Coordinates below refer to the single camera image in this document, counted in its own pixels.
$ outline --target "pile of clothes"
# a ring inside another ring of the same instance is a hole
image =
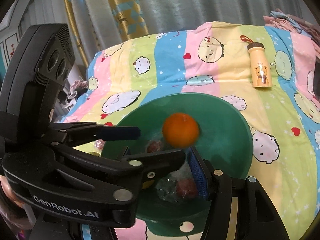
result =
[[[310,37],[316,51],[316,60],[320,62],[320,28],[291,14],[285,14],[280,9],[270,12],[271,16],[264,16],[266,26],[281,30],[300,33]]]

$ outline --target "blue cloth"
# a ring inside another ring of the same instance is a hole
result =
[[[284,13],[281,13],[281,12],[270,12],[270,15],[271,15],[273,18],[275,18],[275,19],[280,18],[280,19],[285,19],[285,20],[287,20],[288,22],[290,22],[290,24],[291,24],[294,28],[297,29],[297,31],[298,31],[300,34],[302,34],[302,35],[304,35],[304,36],[307,36],[307,37],[309,37],[309,38],[312,38],[312,36],[311,36],[310,34],[308,34],[305,30],[303,30],[296,21],[292,20],[291,18],[289,18],[289,17],[288,17],[287,15],[285,15]]]

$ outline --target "gold curtain stripe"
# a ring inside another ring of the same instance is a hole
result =
[[[139,13],[140,11],[140,5],[135,1],[137,0],[108,0],[111,10],[116,10],[117,5],[127,3],[127,2],[133,2],[133,6],[131,9],[117,12],[117,14],[114,15],[115,21],[118,24],[118,31],[121,35],[122,41],[139,38],[149,34],[146,25],[144,26],[139,25],[139,23],[144,22],[144,19],[141,16],[138,17],[137,21],[131,17],[132,10],[134,10],[136,13]],[[135,31],[133,33],[128,34],[128,30],[130,26],[135,24],[136,24]]]
[[[66,6],[66,11],[67,11],[68,20],[69,20],[69,23],[70,23],[71,30],[73,32],[73,35],[76,38],[76,45],[78,47],[81,59],[82,59],[83,63],[85,64],[85,67],[88,67],[89,66],[89,61],[87,59],[87,56],[86,56],[86,54],[84,52],[84,48],[83,48],[82,43],[81,43],[81,39],[80,39],[80,36],[79,36],[78,28],[77,28],[77,25],[76,25],[75,16],[73,14],[72,4],[71,4],[71,2],[69,0],[63,0],[63,1],[64,1],[65,6]]]

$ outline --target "silver screw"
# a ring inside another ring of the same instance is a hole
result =
[[[248,180],[252,183],[255,183],[257,181],[257,179],[254,176],[250,176]]]
[[[141,166],[142,162],[141,161],[137,161],[137,160],[132,160],[132,161],[129,161],[129,164],[131,166]]]
[[[118,201],[128,201],[132,199],[133,194],[131,191],[122,188],[122,189],[117,189],[113,193],[113,197],[115,198],[115,200],[118,200]]]
[[[148,177],[149,179],[153,179],[155,176],[156,176],[156,173],[153,172],[153,171],[150,171],[150,172],[147,174],[147,177]]]
[[[213,173],[217,176],[221,176],[223,174],[221,170],[214,170]]]

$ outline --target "red strap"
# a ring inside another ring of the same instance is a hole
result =
[[[253,43],[254,42],[253,40],[251,40],[250,38],[248,38],[245,35],[241,35],[240,39],[241,39],[241,41],[245,41],[245,42],[248,42],[248,43]]]

